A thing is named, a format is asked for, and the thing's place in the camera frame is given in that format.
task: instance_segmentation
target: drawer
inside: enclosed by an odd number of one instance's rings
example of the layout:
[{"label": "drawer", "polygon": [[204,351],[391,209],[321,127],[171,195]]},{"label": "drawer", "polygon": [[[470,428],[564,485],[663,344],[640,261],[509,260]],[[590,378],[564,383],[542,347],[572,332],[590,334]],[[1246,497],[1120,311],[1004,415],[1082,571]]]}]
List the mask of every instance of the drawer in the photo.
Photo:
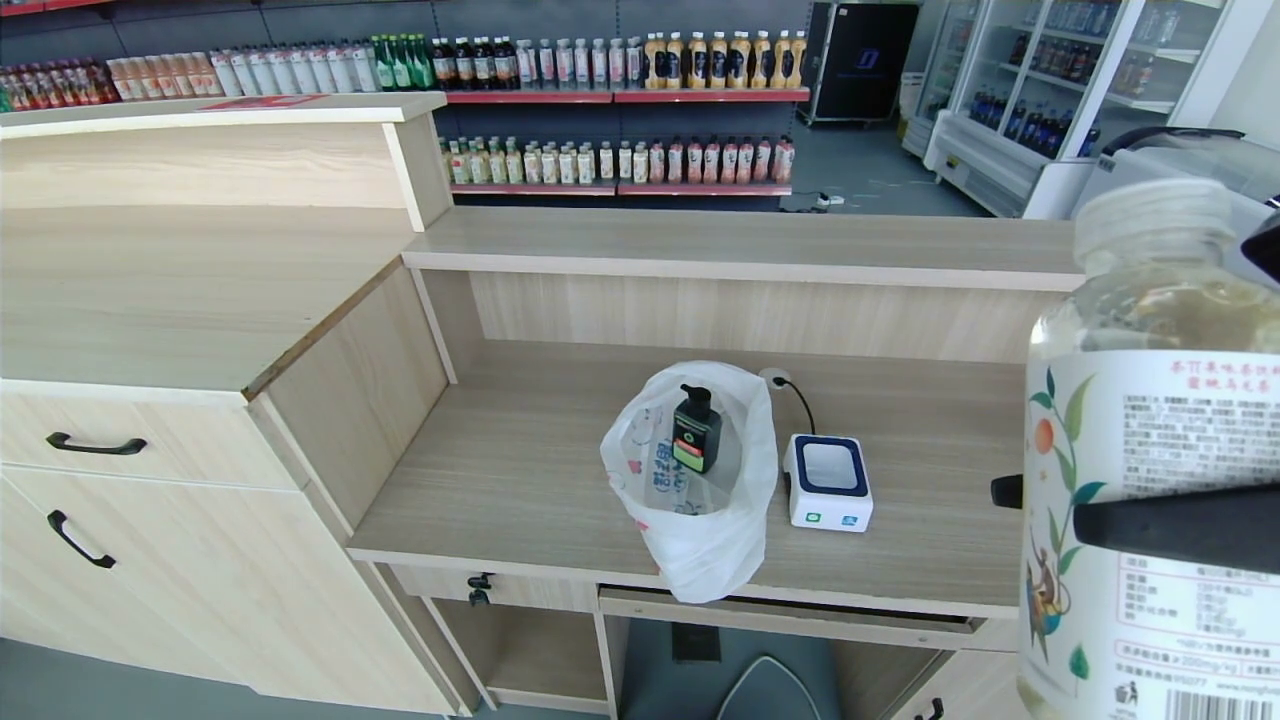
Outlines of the drawer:
[{"label": "drawer", "polygon": [[[180,391],[175,393],[180,400]],[[192,393],[193,398],[207,395]],[[0,393],[6,464],[163,480],[297,489],[243,406]],[[63,448],[50,436],[68,436]],[[120,448],[87,452],[76,448]]]},{"label": "drawer", "polygon": [[575,612],[594,612],[596,609],[595,584],[582,580],[531,578],[483,570],[417,568],[413,565],[392,565],[390,568],[396,573],[396,578],[404,585],[404,592],[420,597],[467,601],[476,589],[472,585],[486,584],[488,589],[483,589],[483,592],[494,605]]},{"label": "drawer", "polygon": [[686,605],[671,593],[622,588],[600,589],[600,612],[765,633],[933,650],[1016,650],[1010,620],[956,615],[887,612],[869,609],[730,597]]}]

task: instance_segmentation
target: black cable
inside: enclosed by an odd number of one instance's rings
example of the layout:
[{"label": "black cable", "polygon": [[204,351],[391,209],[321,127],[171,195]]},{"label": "black cable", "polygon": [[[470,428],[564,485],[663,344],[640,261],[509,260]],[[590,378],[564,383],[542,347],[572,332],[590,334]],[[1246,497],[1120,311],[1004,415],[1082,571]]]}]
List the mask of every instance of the black cable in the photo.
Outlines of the black cable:
[{"label": "black cable", "polygon": [[790,386],[791,389],[796,391],[796,397],[799,397],[800,398],[800,404],[804,405],[804,413],[805,413],[805,415],[809,415],[809,434],[812,434],[812,436],[818,434],[818,427],[813,424],[813,410],[809,410],[809,401],[804,398],[804,393],[800,392],[800,388],[796,387],[796,384],[794,382],[791,382],[791,380],[788,380],[786,378],[773,378],[773,382],[778,383],[778,384]]}]

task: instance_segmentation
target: barcode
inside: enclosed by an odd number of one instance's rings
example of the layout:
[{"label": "barcode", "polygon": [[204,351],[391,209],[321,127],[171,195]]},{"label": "barcode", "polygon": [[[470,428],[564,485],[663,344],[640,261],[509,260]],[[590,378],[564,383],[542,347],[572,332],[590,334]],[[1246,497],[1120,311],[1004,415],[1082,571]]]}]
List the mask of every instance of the barcode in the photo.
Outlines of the barcode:
[{"label": "barcode", "polygon": [[1169,691],[1165,720],[1272,720],[1271,703]]}]

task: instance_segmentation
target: display fridge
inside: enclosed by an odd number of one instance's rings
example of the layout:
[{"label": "display fridge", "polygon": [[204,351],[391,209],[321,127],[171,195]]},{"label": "display fridge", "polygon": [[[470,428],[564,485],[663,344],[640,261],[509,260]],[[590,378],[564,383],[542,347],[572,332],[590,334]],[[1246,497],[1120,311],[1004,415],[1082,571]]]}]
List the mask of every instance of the display fridge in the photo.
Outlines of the display fridge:
[{"label": "display fridge", "polygon": [[908,114],[902,149],[916,158],[924,158],[933,135],[938,111],[951,105],[951,95],[965,60],[965,51],[973,46],[978,10],[984,0],[948,0],[933,37],[933,51],[924,67],[924,85],[915,108],[904,108]]},{"label": "display fridge", "polygon": [[987,0],[924,164],[998,217],[1070,215],[1106,142],[1207,126],[1272,0]]}]

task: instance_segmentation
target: floor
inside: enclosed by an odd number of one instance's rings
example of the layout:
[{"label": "floor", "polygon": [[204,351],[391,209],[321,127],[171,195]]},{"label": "floor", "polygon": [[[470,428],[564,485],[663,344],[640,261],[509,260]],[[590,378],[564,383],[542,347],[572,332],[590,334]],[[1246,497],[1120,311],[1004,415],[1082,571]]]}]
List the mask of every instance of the floor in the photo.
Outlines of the floor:
[{"label": "floor", "polygon": [[895,123],[877,123],[863,129],[847,123],[792,128],[796,163],[795,192],[782,208],[809,208],[813,192],[838,195],[844,205],[829,213],[864,215],[954,215],[989,218],[982,206],[955,187],[933,182],[933,173],[920,159],[902,150]]},{"label": "floor", "polygon": [[[739,674],[767,652],[796,673],[819,708],[838,720],[835,665],[826,641],[722,630],[719,664],[676,665],[666,623],[632,623],[623,689],[625,720],[712,720]],[[0,641],[0,719],[4,720],[439,720],[393,712],[262,697],[246,687],[155,673],[41,647]],[[534,707],[481,710],[477,720],[600,720]],[[810,720],[803,692],[763,665],[726,707],[724,720]]]}]

